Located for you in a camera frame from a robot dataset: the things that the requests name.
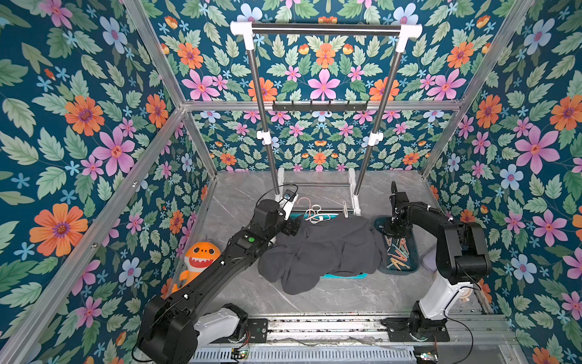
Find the white plastic hanger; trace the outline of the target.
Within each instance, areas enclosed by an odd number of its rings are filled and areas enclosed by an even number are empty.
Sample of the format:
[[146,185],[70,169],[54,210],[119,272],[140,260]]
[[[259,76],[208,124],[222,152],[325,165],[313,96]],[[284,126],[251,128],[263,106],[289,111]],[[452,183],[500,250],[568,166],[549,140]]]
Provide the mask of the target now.
[[321,206],[312,206],[305,211],[304,220],[312,224],[329,221],[337,217],[335,212],[325,212]]

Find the dark grey t-shirt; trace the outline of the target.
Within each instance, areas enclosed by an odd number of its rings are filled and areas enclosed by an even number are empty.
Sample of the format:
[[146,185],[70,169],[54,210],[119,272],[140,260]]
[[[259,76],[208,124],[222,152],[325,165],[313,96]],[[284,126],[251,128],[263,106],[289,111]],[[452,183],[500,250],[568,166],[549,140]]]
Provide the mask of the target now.
[[373,274],[386,262],[383,235],[369,219],[350,215],[305,222],[294,236],[277,235],[259,259],[258,272],[296,295],[310,291],[325,275]]

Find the white clothespin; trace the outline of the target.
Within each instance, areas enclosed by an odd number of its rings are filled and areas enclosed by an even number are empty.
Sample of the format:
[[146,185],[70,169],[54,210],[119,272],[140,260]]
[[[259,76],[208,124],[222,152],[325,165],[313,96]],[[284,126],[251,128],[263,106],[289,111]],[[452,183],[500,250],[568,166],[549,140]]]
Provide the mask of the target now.
[[344,215],[344,218],[348,218],[350,216],[350,211],[348,208],[347,201],[343,201],[343,215]]

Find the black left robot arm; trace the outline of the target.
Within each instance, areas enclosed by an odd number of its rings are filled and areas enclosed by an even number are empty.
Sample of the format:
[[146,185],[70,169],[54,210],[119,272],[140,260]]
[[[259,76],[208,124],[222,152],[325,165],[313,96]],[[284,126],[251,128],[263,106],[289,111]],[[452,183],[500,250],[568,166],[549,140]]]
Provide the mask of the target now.
[[268,250],[277,235],[297,234],[301,221],[290,218],[297,192],[297,186],[291,185],[276,200],[259,200],[250,222],[229,239],[208,268],[168,297],[148,302],[135,345],[146,362],[188,363],[198,349],[217,340],[249,339],[249,316],[244,310],[232,303],[213,313],[207,307]]

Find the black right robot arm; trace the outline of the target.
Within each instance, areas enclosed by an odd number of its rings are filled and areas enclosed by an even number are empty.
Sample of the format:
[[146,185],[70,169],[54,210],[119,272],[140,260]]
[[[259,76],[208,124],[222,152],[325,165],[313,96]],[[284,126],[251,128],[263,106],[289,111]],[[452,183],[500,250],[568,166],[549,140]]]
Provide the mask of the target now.
[[391,184],[392,215],[383,232],[398,246],[414,237],[418,226],[436,238],[436,270],[429,291],[413,306],[409,331],[416,337],[446,327],[448,314],[463,290],[474,289],[489,275],[492,264],[483,228],[474,222],[455,221],[427,203],[412,202]]

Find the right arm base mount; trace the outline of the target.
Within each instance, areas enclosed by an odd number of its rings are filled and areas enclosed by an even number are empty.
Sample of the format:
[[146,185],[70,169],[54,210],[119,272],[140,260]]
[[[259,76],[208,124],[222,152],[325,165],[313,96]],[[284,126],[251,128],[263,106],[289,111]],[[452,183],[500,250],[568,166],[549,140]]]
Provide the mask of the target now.
[[392,342],[449,342],[447,320],[426,320],[423,318],[384,318],[380,324],[387,330]]

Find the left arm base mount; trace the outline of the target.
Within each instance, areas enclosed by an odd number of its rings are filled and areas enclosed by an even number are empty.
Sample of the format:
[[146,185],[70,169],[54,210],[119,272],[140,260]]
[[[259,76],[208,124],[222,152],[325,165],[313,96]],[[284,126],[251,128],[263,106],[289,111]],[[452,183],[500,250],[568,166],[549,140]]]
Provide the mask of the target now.
[[249,318],[239,323],[230,337],[219,338],[212,344],[264,344],[267,342],[268,326],[266,318]]

